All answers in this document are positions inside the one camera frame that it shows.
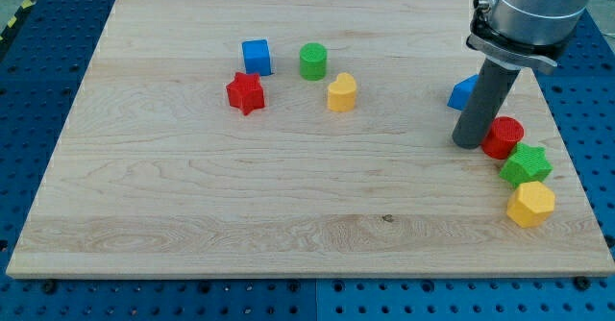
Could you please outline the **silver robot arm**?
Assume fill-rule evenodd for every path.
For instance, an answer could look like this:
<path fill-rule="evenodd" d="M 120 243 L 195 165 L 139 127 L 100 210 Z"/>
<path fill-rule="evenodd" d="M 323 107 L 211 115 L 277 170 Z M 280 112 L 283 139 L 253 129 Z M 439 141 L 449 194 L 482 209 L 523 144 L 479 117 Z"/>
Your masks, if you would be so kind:
<path fill-rule="evenodd" d="M 508 69 L 557 69 L 589 0 L 473 0 L 468 47 Z"/>

